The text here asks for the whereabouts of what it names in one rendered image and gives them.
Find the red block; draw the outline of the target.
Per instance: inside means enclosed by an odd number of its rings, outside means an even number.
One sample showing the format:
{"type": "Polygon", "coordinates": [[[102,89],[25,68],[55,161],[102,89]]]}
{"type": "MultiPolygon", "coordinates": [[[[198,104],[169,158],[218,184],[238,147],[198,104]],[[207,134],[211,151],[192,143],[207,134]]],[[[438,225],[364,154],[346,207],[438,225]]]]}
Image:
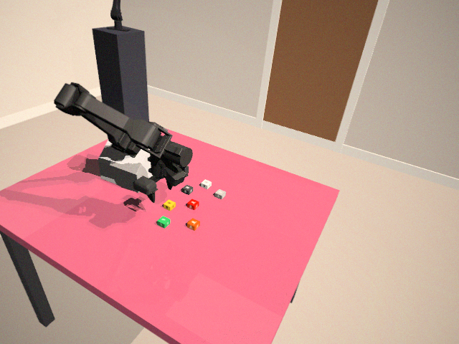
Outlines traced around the red block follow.
{"type": "Polygon", "coordinates": [[[199,202],[194,199],[192,199],[191,201],[187,203],[187,207],[193,210],[195,210],[198,206],[199,206],[199,202]]]}

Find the yellow block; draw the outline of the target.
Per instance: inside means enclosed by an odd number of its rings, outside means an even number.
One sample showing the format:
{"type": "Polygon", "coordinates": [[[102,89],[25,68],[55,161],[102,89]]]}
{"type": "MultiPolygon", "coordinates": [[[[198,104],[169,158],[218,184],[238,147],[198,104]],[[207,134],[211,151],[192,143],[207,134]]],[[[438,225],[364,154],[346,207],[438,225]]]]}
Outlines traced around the yellow block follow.
{"type": "Polygon", "coordinates": [[[176,202],[168,200],[164,203],[164,208],[171,211],[174,207],[176,207],[176,202]]]}

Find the orange block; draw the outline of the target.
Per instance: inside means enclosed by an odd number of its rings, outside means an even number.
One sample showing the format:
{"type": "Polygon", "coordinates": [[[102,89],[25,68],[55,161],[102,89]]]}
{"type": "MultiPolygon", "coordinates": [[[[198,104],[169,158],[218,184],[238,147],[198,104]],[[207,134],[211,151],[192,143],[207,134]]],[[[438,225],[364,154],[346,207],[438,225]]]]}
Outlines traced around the orange block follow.
{"type": "Polygon", "coordinates": [[[200,221],[197,221],[196,219],[191,219],[188,223],[187,223],[187,227],[192,229],[192,230],[196,230],[198,227],[200,226],[200,221]]]}

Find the green block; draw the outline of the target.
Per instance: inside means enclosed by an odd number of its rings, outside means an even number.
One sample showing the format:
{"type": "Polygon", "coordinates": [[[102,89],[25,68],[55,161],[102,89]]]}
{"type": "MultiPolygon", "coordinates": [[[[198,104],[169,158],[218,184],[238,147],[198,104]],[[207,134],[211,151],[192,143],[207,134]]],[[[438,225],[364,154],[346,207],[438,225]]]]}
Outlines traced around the green block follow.
{"type": "Polygon", "coordinates": [[[169,224],[171,223],[171,220],[166,218],[165,216],[162,216],[158,221],[157,225],[166,228],[169,224]]]}

